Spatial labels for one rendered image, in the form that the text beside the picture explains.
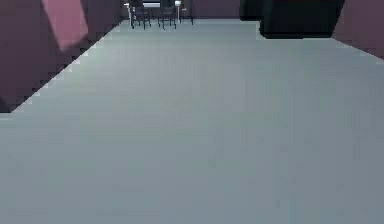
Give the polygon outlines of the black cabinet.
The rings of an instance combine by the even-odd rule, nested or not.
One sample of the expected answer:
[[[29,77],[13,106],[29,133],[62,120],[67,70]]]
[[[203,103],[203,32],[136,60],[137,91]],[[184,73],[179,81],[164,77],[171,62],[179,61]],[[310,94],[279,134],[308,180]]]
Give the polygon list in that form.
[[[259,21],[267,39],[330,38],[345,0],[240,0],[242,21]]]

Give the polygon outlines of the black chair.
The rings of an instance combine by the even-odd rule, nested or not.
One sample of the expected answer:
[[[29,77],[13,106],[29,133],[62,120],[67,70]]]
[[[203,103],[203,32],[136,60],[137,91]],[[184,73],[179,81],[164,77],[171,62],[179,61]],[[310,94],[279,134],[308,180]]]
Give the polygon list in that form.
[[[132,28],[135,28],[135,23],[143,24],[143,29],[146,29],[146,24],[151,24],[150,13],[144,7],[143,0],[129,0],[129,12]]]
[[[177,10],[174,0],[160,0],[160,14],[158,17],[158,26],[165,29],[165,22],[168,21],[170,26],[176,25]]]
[[[189,21],[193,24],[193,2],[194,0],[181,0],[179,22]]]

